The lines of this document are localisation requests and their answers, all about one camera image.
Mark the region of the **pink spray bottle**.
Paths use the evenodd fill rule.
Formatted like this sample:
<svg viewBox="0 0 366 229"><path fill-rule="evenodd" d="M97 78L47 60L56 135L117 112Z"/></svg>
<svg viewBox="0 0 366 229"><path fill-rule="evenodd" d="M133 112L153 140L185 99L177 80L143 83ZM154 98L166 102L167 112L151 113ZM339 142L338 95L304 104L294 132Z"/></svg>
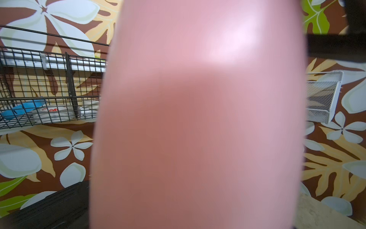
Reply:
<svg viewBox="0 0 366 229"><path fill-rule="evenodd" d="M92 229L291 229L300 1L125 1L91 153Z"/></svg>

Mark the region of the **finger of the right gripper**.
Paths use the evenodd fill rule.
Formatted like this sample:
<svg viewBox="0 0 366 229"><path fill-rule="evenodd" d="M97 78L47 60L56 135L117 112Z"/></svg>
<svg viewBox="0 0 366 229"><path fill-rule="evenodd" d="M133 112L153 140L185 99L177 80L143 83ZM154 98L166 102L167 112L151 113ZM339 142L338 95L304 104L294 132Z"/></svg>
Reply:
<svg viewBox="0 0 366 229"><path fill-rule="evenodd" d="M366 61L366 35L360 34L308 34L309 57L364 63Z"/></svg>

